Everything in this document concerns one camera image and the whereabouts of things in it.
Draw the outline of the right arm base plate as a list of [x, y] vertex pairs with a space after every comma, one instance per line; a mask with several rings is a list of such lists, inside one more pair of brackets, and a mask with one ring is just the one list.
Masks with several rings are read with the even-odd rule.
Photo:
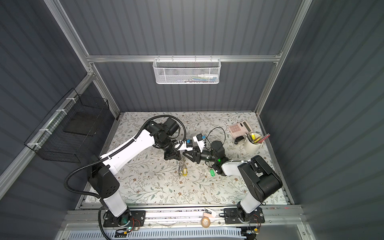
[[256, 208], [251, 213], [241, 212], [237, 208], [224, 208], [221, 216], [225, 219], [225, 223], [230, 224], [263, 224], [265, 217], [263, 209]]

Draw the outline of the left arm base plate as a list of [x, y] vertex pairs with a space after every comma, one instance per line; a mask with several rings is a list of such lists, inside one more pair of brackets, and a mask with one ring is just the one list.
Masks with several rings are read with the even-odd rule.
[[106, 211], [102, 217], [103, 227], [141, 227], [146, 219], [146, 211], [125, 211], [121, 216], [115, 217], [110, 211]]

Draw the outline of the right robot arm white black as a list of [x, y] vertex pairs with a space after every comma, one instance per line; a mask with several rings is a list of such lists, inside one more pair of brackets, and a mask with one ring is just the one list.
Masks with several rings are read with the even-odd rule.
[[252, 214], [268, 197], [283, 187], [281, 178], [261, 156], [254, 156], [247, 161], [231, 161], [220, 141], [212, 142], [207, 150], [195, 146], [190, 151], [185, 150], [183, 155], [197, 164], [201, 161], [211, 163], [216, 174], [238, 176], [244, 180], [248, 193], [237, 204], [238, 216]]

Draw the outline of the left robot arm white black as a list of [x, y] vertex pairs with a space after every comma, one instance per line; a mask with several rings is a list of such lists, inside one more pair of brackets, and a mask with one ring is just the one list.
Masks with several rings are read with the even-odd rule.
[[123, 145], [100, 156], [101, 163], [95, 164], [88, 171], [88, 182], [97, 192], [97, 199], [103, 207], [116, 218], [129, 213], [120, 192], [120, 183], [116, 174], [129, 161], [149, 147], [164, 151], [165, 160], [181, 160], [179, 149], [186, 140], [176, 141], [172, 136], [183, 129], [183, 123], [174, 116], [160, 115], [148, 119], [138, 133]]

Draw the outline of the keyring bunch with grey strap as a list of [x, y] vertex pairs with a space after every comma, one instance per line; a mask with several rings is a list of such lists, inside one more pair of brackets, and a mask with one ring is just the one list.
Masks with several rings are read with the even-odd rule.
[[188, 168], [187, 168], [187, 163], [185, 159], [182, 159], [179, 161], [179, 179], [182, 177], [186, 177], [188, 175]]

